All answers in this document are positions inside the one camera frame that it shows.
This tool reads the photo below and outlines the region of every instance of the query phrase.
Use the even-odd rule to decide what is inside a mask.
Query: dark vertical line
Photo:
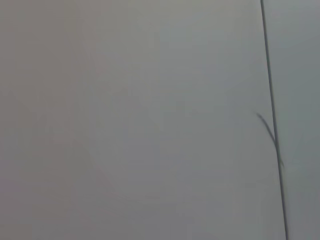
[[[279,179],[280,179],[280,191],[281,191],[284,231],[285,231],[285,239],[288,240],[289,239],[288,221],[287,221],[287,212],[286,212],[286,203],[285,203],[284,181],[283,181],[283,176],[282,176],[282,172],[281,172],[281,155],[280,155],[278,128],[277,128],[277,121],[276,121],[274,91],[273,91],[272,77],[271,77],[271,67],[270,67],[270,56],[269,56],[269,46],[268,46],[268,35],[267,35],[267,27],[266,27],[264,0],[260,0],[260,3],[261,3],[261,11],[262,11],[262,23],[263,23],[263,33],[264,33],[266,64],[267,64],[267,68],[268,68],[269,87],[270,87],[270,96],[271,96],[275,150],[276,150],[276,156],[277,156],[277,160],[278,160],[278,172],[279,172]]]

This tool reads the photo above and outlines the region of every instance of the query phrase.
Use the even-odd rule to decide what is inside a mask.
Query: white wall
[[[259,1],[1,1],[0,27],[0,239],[284,239]]]
[[[265,0],[291,240],[320,236],[320,1]]]

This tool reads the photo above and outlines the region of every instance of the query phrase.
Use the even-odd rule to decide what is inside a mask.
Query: wall surface
[[[0,239],[285,238],[259,1],[1,1],[0,33]]]
[[[265,0],[291,240],[320,236],[320,1]]]

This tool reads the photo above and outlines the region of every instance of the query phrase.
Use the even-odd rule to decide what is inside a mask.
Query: thin dark line
[[[282,176],[282,172],[281,172],[281,155],[280,155],[278,128],[277,128],[277,121],[276,121],[274,91],[273,91],[272,77],[271,77],[271,67],[270,67],[270,56],[269,56],[269,46],[268,46],[268,35],[267,35],[267,27],[266,27],[266,16],[265,16],[264,0],[260,0],[260,3],[261,3],[261,12],[262,12],[262,23],[263,23],[263,33],[264,33],[266,64],[267,64],[267,68],[268,68],[268,77],[269,77],[269,88],[270,88],[271,107],[272,107],[275,150],[276,150],[276,156],[277,156],[277,160],[278,160],[278,172],[279,172],[279,180],[280,180],[280,191],[281,191],[284,231],[285,231],[285,239],[289,240],[288,221],[287,221],[286,202],[285,202],[285,192],[284,192],[284,181],[283,181],[283,176]]]
[[[277,144],[276,144],[275,137],[273,136],[267,121],[264,119],[264,117],[260,113],[255,112],[255,114],[261,120],[261,122],[263,123],[265,129],[267,130],[267,132],[268,132],[268,134],[269,134],[269,136],[270,136],[270,138],[271,138],[271,140],[273,142],[274,148],[277,149]],[[281,162],[282,167],[285,168],[284,162],[282,161],[281,158],[280,158],[280,162]]]

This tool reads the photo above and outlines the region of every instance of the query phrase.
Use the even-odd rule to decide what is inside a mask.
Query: white surface
[[[320,236],[320,2],[265,0],[291,240]]]
[[[1,239],[284,239],[259,1],[0,18]]]

